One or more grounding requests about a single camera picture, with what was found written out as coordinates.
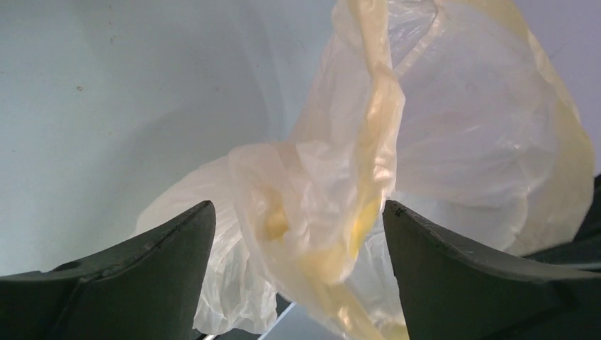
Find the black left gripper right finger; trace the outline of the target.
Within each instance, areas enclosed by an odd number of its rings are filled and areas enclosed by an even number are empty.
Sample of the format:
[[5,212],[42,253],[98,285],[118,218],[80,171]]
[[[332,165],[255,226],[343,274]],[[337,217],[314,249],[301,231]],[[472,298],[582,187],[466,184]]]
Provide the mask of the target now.
[[600,274],[512,256],[390,200],[383,226],[411,339],[599,339]]

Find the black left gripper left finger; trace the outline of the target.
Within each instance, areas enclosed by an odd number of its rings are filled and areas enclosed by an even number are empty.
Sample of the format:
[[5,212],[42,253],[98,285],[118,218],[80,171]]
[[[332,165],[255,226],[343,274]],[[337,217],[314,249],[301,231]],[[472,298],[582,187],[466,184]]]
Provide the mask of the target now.
[[215,235],[203,201],[57,268],[1,278],[2,339],[191,339]]

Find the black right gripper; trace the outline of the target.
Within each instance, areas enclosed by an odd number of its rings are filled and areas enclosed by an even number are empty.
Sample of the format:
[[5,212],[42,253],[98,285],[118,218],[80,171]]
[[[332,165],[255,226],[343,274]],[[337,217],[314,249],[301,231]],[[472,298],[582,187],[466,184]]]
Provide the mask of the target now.
[[574,239],[529,254],[525,258],[545,264],[600,272],[600,174],[595,177],[592,204]]

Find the translucent cream trash bag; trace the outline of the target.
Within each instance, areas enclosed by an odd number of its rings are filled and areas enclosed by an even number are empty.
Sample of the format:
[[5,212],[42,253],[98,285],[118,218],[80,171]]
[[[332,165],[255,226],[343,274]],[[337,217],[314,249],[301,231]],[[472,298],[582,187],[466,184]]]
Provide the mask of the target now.
[[513,1],[339,1],[332,22],[291,134],[200,166],[137,219],[213,203],[200,332],[265,329],[282,294],[347,339],[406,339],[388,199],[512,255],[569,242],[589,210],[592,143]]

